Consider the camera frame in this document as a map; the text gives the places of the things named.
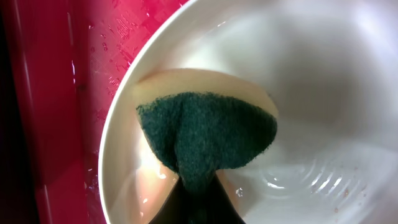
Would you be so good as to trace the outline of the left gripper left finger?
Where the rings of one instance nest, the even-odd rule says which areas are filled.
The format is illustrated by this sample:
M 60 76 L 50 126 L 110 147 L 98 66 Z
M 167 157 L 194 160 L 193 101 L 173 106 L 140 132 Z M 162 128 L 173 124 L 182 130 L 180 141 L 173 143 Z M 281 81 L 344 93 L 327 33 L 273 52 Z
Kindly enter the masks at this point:
M 188 224 L 190 197 L 181 179 L 149 224 Z

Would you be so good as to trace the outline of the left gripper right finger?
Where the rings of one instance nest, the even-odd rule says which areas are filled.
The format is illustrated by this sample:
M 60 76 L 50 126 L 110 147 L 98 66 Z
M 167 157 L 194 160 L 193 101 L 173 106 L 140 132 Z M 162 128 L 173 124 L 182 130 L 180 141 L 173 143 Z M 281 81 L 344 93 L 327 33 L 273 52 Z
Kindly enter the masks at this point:
M 219 178 L 214 176 L 205 194 L 207 224 L 246 224 L 233 207 Z

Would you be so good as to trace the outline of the green and yellow sponge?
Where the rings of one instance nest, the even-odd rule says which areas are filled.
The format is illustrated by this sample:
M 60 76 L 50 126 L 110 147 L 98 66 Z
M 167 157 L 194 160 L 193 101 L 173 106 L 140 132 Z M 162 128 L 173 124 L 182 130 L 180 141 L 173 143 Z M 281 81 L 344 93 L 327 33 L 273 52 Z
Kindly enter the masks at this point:
M 277 133 L 264 89 L 220 72 L 155 73 L 134 85 L 132 99 L 153 153 L 192 194 L 204 193 L 216 171 L 251 162 Z

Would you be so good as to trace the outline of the white plate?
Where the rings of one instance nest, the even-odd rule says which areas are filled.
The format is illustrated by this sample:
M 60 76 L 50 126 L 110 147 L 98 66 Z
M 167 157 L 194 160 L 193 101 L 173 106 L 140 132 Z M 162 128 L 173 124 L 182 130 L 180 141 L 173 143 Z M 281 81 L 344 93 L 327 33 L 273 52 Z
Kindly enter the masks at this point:
M 177 178 L 151 153 L 134 83 L 200 68 L 262 86 L 268 150 L 226 170 L 246 223 L 397 222 L 397 2 L 189 1 L 149 39 L 111 103 L 99 150 L 108 223 L 147 223 Z

